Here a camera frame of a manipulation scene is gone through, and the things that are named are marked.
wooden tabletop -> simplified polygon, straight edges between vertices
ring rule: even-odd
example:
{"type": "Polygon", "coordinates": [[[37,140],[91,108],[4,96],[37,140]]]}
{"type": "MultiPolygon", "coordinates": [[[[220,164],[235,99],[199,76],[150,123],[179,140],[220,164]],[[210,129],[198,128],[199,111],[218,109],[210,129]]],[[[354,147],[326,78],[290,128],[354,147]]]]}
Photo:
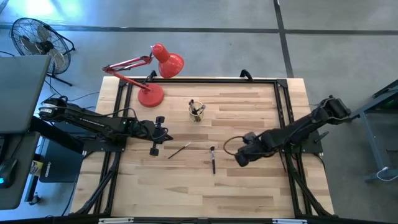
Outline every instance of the wooden tabletop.
{"type": "MultiPolygon", "coordinates": [[[[304,81],[301,78],[287,81],[294,117],[299,119],[310,112],[304,81]]],[[[113,111],[118,83],[116,77],[104,77],[96,112],[113,111]]],[[[128,139],[119,166],[112,216],[293,217],[289,180],[279,156],[240,167],[222,149],[230,137],[250,131],[259,134],[279,127],[272,85],[164,83],[161,86],[165,93],[161,105],[143,107],[137,100],[139,89],[133,87],[130,107],[135,109],[139,120],[154,121],[156,116],[165,116],[163,126],[169,129],[174,140],[158,145],[159,156],[154,157],[149,155],[151,142],[128,139]],[[191,99],[206,105],[201,123],[189,119],[188,102],[191,99]],[[192,143],[167,159],[187,142],[192,143]],[[216,147],[215,175],[211,146],[216,147]]],[[[227,145],[235,152],[239,146],[242,142],[238,139],[227,145]]],[[[77,211],[97,187],[103,157],[103,152],[95,152],[83,161],[71,212],[77,211]]],[[[315,156],[304,154],[303,164],[308,187],[325,209],[333,213],[322,163],[315,156]]],[[[298,196],[300,208],[304,210],[299,190],[298,196]]]]}

concrete floor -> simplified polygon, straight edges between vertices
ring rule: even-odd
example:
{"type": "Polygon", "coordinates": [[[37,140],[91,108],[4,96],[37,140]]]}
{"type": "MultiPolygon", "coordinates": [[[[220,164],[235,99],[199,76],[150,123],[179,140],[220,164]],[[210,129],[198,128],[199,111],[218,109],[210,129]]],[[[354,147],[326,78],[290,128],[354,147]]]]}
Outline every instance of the concrete floor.
{"type": "MultiPolygon", "coordinates": [[[[279,0],[285,28],[323,30],[397,30],[395,0],[279,0]]],[[[34,17],[49,24],[103,27],[211,27],[277,29],[272,0],[10,0],[0,23],[34,17]]],[[[69,98],[98,91],[101,68],[149,53],[164,43],[185,59],[181,76],[236,77],[243,68],[254,77],[286,77],[279,34],[178,32],[61,32],[75,43],[70,68],[53,81],[69,98]]],[[[366,102],[398,76],[396,35],[287,35],[294,77],[304,78],[311,104],[333,94],[351,109],[366,102]]],[[[8,30],[0,30],[0,50],[17,54],[8,30]]],[[[148,75],[156,64],[131,75],[148,75]]],[[[51,95],[44,86],[40,99],[51,95]]],[[[97,96],[77,101],[94,106],[97,96]]],[[[335,213],[345,218],[398,222],[398,180],[363,182],[377,171],[362,126],[354,121],[325,126],[326,174],[335,213]]],[[[21,203],[1,211],[0,220],[60,215],[73,184],[39,184],[43,203],[21,203]]]]}

